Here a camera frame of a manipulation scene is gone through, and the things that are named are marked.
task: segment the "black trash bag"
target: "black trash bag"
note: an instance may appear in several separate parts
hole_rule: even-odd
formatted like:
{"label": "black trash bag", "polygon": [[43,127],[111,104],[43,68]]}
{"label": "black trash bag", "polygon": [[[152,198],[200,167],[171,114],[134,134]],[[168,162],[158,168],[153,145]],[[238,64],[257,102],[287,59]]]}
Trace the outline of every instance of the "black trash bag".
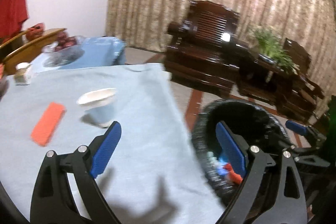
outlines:
{"label": "black trash bag", "polygon": [[243,136],[248,145],[257,145],[266,153],[280,155],[284,146],[290,147],[293,143],[280,122],[257,105],[231,99],[220,99],[207,105],[198,115],[192,143],[209,184],[228,205],[238,186],[224,180],[207,155],[212,151],[218,158],[222,152],[215,132],[220,121],[224,121],[232,133]]}

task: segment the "metal screw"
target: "metal screw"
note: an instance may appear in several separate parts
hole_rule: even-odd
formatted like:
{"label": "metal screw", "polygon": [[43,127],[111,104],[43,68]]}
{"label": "metal screw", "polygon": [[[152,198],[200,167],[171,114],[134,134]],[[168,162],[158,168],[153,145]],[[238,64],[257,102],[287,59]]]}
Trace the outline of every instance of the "metal screw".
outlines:
{"label": "metal screw", "polygon": [[283,152],[283,155],[286,157],[286,158],[289,158],[291,156],[291,154],[288,152],[288,151],[284,151]]}
{"label": "metal screw", "polygon": [[85,152],[87,150],[87,147],[86,147],[86,145],[81,145],[79,148],[78,148],[78,151],[79,152]]}
{"label": "metal screw", "polygon": [[54,155],[54,151],[49,150],[49,151],[47,152],[47,157],[48,157],[48,158],[51,158],[53,155]]}
{"label": "metal screw", "polygon": [[259,147],[257,147],[256,145],[251,146],[250,150],[253,153],[258,153],[260,151]]}

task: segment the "white lid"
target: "white lid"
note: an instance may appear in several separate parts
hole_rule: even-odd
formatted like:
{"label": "white lid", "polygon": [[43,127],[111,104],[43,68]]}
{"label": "white lid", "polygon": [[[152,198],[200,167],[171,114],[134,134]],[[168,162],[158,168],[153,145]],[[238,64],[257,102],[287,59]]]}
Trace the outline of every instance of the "white lid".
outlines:
{"label": "white lid", "polygon": [[26,68],[28,68],[29,65],[30,65],[30,63],[28,63],[28,62],[22,62],[22,63],[17,64],[17,65],[15,66],[15,68],[16,68],[17,70],[20,70],[20,69],[26,69]]}

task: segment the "floor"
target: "floor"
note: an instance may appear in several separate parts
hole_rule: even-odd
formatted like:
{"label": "floor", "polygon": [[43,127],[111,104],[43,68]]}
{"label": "floor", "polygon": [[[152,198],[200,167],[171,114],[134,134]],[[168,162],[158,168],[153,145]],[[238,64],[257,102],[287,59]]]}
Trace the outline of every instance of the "floor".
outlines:
{"label": "floor", "polygon": [[[164,55],[161,53],[155,53],[135,48],[126,48],[125,54],[126,54],[126,63],[130,65],[143,64],[143,63],[162,63],[164,58]],[[170,85],[177,106],[180,109],[181,114],[184,115],[186,124],[190,130],[193,128],[193,125],[195,123],[199,111],[202,108],[204,108],[207,104],[211,103],[214,100],[219,99],[218,96],[213,95],[211,93],[193,90],[189,87],[185,87],[178,83],[170,82]],[[233,87],[230,97],[235,99],[246,100],[262,106],[268,112],[272,113],[281,122],[283,126],[285,126],[285,122],[287,121],[287,119],[279,115],[274,106],[271,106],[269,104],[266,104],[264,102],[252,98],[241,96],[238,93],[236,86]],[[309,143],[303,136],[297,135],[291,130],[287,130],[287,132],[292,142],[298,147],[310,147]]]}

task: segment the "paper cup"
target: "paper cup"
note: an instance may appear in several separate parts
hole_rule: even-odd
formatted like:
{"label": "paper cup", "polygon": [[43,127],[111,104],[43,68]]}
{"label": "paper cup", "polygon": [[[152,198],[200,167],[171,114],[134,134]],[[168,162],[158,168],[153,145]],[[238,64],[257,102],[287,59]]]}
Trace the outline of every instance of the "paper cup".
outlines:
{"label": "paper cup", "polygon": [[113,99],[115,88],[95,90],[83,94],[77,104],[82,106],[90,115],[94,124],[106,128],[113,122]]}

